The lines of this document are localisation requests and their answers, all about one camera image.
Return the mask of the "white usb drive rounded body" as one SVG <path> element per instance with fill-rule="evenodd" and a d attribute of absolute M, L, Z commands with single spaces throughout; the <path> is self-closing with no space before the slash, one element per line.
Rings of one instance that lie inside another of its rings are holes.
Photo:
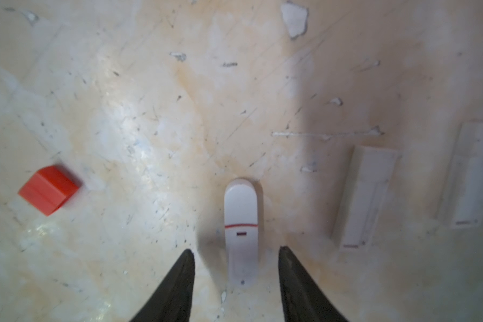
<path fill-rule="evenodd" d="M 258 275 L 258 196 L 254 185 L 237 178 L 224 194 L 225 249 L 228 280 L 247 287 Z"/>

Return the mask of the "white usb drive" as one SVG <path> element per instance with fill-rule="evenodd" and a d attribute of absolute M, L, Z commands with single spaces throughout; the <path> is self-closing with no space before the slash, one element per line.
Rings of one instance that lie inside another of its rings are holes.
<path fill-rule="evenodd" d="M 451 229 L 483 220 L 483 122 L 464 122 L 449 164 L 437 218 Z"/>
<path fill-rule="evenodd" d="M 387 148 L 354 148 L 332 234 L 339 251 L 362 251 L 370 246 L 397 156 L 396 150 Z"/>

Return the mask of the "red usb cap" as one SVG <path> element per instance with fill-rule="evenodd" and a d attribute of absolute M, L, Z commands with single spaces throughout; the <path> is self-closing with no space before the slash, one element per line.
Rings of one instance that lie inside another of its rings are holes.
<path fill-rule="evenodd" d="M 61 165 L 37 170 L 18 191 L 18 195 L 45 216 L 50 216 L 79 190 L 81 182 Z"/>

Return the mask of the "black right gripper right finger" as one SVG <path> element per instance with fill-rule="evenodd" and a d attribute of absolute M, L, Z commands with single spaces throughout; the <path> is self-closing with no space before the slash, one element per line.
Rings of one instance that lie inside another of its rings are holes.
<path fill-rule="evenodd" d="M 287 246 L 279 250 L 279 282 L 285 321 L 346 321 Z"/>

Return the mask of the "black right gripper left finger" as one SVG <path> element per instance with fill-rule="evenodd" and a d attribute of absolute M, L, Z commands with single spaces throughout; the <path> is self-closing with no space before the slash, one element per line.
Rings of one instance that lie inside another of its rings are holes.
<path fill-rule="evenodd" d="M 186 249 L 131 321 L 190 321 L 195 257 Z"/>

